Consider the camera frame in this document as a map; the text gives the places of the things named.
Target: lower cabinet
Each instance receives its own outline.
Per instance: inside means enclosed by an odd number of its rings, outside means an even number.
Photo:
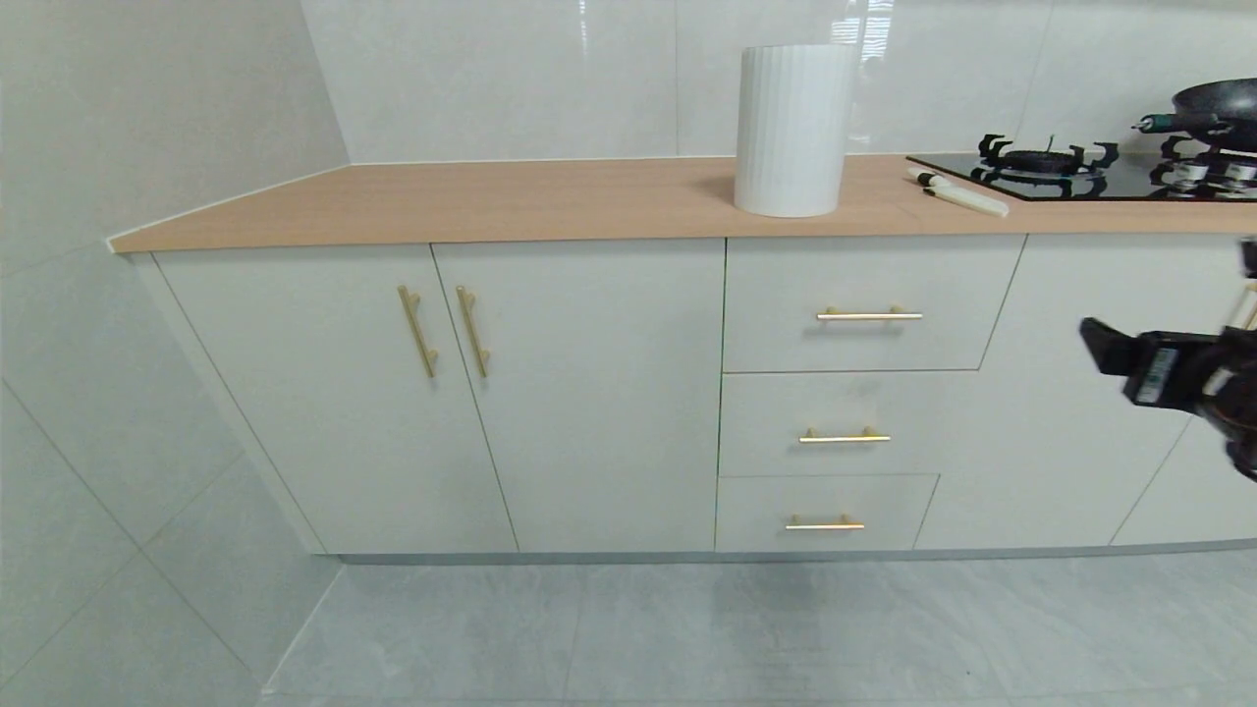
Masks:
[[[1024,243],[755,239],[728,283],[719,239],[157,260],[331,552],[1257,536],[1221,438],[1130,405],[1077,335],[1216,331],[1234,238]],[[923,318],[877,318],[896,303]],[[876,317],[830,326],[826,304]]]
[[[1131,405],[1121,379],[1096,372],[1079,321],[1218,331],[1243,288],[1238,258],[1229,235],[1032,235],[980,385],[950,413],[957,454],[935,469],[916,547],[1109,545],[1189,418]]]
[[[1231,467],[1222,445],[1208,423],[1192,420],[1114,545],[1257,537],[1257,483]]]
[[[329,552],[515,551],[426,245],[157,259]]]
[[[434,250],[520,550],[710,551],[724,244]]]
[[[713,548],[723,242],[158,262],[329,552]]]
[[[722,478],[716,550],[911,550],[934,474]]]

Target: black wok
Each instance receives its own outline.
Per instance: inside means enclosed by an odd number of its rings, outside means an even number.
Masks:
[[[1144,116],[1139,132],[1187,132],[1222,150],[1257,152],[1257,78],[1216,81],[1174,94],[1174,113]]]

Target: black glass cooktop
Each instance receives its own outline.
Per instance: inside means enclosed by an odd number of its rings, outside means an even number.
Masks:
[[[1087,152],[1077,157],[1042,151],[1001,155],[997,150],[996,164],[973,152],[913,155],[909,160],[1026,201],[1257,200],[1257,156],[1183,156],[1173,143],[1168,147],[1160,153],[1120,156],[1114,147],[1104,155]],[[1057,170],[1062,165],[1065,171]]]

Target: white ribbed vase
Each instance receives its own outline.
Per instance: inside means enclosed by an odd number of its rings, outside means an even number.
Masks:
[[[734,204],[766,216],[838,208],[859,50],[850,44],[742,53]]]

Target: wooden countertop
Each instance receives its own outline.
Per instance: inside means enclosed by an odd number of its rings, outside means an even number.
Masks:
[[[955,233],[1257,233],[1257,203],[1019,201],[1006,219],[926,196],[901,155],[851,155],[837,211],[733,206],[730,157],[357,165],[111,239],[117,253],[627,238]]]

